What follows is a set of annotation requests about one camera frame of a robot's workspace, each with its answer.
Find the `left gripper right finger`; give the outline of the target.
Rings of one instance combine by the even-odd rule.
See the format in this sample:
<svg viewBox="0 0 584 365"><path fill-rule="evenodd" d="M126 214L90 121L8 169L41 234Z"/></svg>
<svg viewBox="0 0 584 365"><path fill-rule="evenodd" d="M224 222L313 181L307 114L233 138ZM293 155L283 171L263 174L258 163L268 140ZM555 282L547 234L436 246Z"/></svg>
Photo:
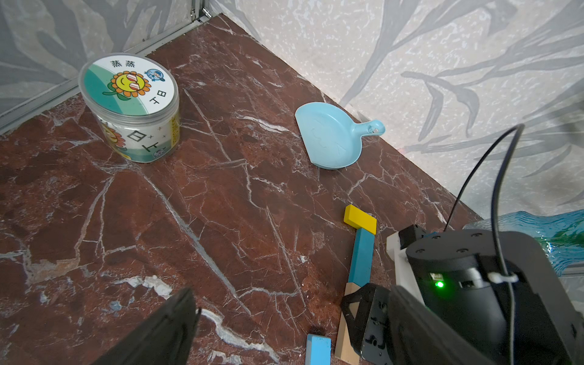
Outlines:
<svg viewBox="0 0 584 365"><path fill-rule="evenodd" d="M394 364L492 364L401 286L389 294L388 340Z"/></svg>

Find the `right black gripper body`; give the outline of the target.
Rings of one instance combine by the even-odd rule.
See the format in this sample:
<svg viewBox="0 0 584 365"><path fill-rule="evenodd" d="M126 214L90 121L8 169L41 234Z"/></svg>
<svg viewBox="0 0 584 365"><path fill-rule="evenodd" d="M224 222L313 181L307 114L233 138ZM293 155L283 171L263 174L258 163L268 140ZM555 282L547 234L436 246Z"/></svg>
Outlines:
<svg viewBox="0 0 584 365"><path fill-rule="evenodd" d="M406 249L427 235L424 228L414 224L387 237L386 252L395 263L396 284L422 301L421 291ZM366 283L343 297L341 308L351 347L360 358L373 364L395 363L389 319L390 290Z"/></svg>

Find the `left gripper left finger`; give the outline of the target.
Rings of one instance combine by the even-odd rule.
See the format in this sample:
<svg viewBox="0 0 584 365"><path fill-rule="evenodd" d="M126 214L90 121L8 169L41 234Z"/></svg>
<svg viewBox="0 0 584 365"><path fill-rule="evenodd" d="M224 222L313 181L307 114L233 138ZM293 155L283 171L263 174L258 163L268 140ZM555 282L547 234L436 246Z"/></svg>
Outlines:
<svg viewBox="0 0 584 365"><path fill-rule="evenodd" d="M186 364L200 316L193 291L185 287L94 363Z"/></svg>

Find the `tan wooden block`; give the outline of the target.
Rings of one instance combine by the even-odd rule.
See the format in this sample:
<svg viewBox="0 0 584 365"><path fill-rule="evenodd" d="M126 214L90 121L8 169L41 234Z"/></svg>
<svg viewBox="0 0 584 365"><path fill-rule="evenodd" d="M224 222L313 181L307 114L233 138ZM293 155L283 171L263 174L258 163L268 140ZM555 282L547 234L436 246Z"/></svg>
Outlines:
<svg viewBox="0 0 584 365"><path fill-rule="evenodd" d="M349 282L345 285L345 295L352 294L359 289L359 285ZM357 316L358 307L359 303L350 304L349 308L353 316ZM360 363L360 356L351 346L347 323L343 313L341 313L339 331L335 344L335 358L351 365L359 365Z"/></svg>

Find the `teal block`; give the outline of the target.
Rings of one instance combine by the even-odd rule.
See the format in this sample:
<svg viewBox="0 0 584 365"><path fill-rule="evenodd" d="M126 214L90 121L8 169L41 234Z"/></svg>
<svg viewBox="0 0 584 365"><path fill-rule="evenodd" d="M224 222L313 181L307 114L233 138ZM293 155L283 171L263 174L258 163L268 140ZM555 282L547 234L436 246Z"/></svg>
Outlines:
<svg viewBox="0 0 584 365"><path fill-rule="evenodd" d="M371 232L363 228L357 229L348 281L359 287L370 282L374 240L375 237Z"/></svg>

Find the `small yellow block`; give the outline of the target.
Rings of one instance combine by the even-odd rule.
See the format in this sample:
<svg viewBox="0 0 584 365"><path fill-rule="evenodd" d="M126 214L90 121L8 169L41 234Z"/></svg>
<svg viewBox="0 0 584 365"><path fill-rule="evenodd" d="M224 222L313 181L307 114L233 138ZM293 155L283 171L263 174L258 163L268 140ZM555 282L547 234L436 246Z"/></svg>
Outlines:
<svg viewBox="0 0 584 365"><path fill-rule="evenodd" d="M354 205L345 208L344 222L357 230L364 229L374 236L377 234L377 219Z"/></svg>

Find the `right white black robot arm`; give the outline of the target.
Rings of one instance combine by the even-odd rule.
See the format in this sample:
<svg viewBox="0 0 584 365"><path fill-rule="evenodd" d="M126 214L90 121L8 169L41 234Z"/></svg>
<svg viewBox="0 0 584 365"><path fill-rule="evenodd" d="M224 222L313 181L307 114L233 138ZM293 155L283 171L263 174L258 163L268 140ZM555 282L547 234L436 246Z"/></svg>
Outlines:
<svg viewBox="0 0 584 365"><path fill-rule="evenodd" d="M581 364L583 316L537 241L487 230L386 242L390 288L365 284L341 304L351 347L374 364Z"/></svg>

